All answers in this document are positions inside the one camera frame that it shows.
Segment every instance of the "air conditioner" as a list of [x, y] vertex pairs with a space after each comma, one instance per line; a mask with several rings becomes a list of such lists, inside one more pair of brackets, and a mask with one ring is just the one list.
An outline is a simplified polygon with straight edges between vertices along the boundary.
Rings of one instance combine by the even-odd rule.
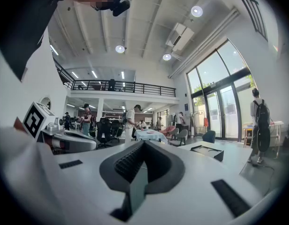
[[182, 50], [193, 35], [194, 32], [190, 28], [187, 28], [183, 24], [176, 23], [167, 38], [166, 45], [172, 47], [173, 52]]

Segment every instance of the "black metal railing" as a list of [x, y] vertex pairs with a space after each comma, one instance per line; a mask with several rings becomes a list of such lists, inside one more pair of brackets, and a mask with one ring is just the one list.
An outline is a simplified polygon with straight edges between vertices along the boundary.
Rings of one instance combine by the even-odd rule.
[[63, 85], [69, 89], [72, 89], [75, 82], [74, 78], [56, 61], [55, 58], [53, 59]]
[[176, 97], [175, 88], [110, 80], [75, 80], [72, 90], [117, 91]]
[[242, 2], [250, 15], [255, 31], [260, 33], [267, 41], [266, 28], [262, 20], [258, 2], [256, 0], [242, 0]]

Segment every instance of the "ceiling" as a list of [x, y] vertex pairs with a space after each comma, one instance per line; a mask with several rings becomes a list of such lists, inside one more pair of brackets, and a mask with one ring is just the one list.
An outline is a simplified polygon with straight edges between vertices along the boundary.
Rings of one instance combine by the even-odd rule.
[[[114, 54], [115, 47], [123, 45], [127, 50], [121, 56], [138, 57], [171, 66], [177, 60], [172, 58], [163, 61], [162, 56], [171, 52], [166, 40], [176, 23], [182, 23], [194, 31], [190, 42], [183, 49], [187, 50], [204, 27], [213, 22], [215, 15], [228, 12], [220, 0], [130, 1], [131, 8], [118, 17], [113, 17], [109, 10], [96, 12], [89, 6], [71, 0], [59, 2], [48, 25], [50, 42], [59, 53], [59, 56], [54, 53], [53, 56], [66, 68], [66, 64], [72, 60], [87, 56], [95, 59], [97, 54]], [[194, 17], [190, 13], [194, 5], [202, 7], [201, 17]], [[187, 56], [183, 51], [175, 53]], [[76, 67], [79, 66], [81, 68], [74, 71], [81, 73], [82, 79], [94, 79], [90, 73], [92, 68], [87, 63]], [[117, 79], [120, 70], [115, 65], [97, 66], [102, 79]], [[131, 81], [134, 80], [133, 76], [135, 74], [131, 71]]]
[[[80, 99], [80, 98], [68, 97], [68, 104], [73, 105], [76, 108], [83, 107], [85, 103], [88, 103], [89, 105], [94, 106], [97, 109], [99, 105], [99, 99], [98, 98]], [[149, 108], [152, 107], [150, 112], [153, 112], [167, 105], [166, 103], [152, 103], [152, 102], [142, 102], [142, 101], [127, 102], [125, 100], [104, 99], [103, 110], [104, 111], [122, 110], [122, 106], [125, 106], [126, 109], [127, 108], [130, 109], [136, 104], [140, 105], [143, 111], [147, 111]]]

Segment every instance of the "tree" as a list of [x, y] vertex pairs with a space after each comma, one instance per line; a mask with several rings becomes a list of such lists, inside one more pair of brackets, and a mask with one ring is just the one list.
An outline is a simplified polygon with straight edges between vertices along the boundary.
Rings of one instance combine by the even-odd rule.
[[247, 75], [246, 78], [250, 80], [250, 88], [254, 87], [255, 84], [252, 75]]
[[[209, 83], [207, 83], [207, 84], [203, 84], [203, 88], [207, 88], [207, 87], [209, 87], [211, 85], [211, 83], [209, 82]], [[194, 89], [194, 92], [198, 92], [198, 91], [200, 91], [200, 90], [202, 90], [202, 86], [201, 85], [199, 85], [199, 86], [197, 86], [195, 89]], [[198, 100], [195, 102], [195, 106], [201, 106], [201, 105], [203, 105], [203, 101], [202, 101], [202, 97], [198, 97]]]

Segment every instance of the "orange bag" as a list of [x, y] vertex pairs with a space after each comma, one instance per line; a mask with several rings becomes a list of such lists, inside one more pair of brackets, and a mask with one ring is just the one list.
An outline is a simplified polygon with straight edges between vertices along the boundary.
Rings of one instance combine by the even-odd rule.
[[204, 127], [207, 127], [207, 126], [208, 126], [208, 119], [204, 118]]

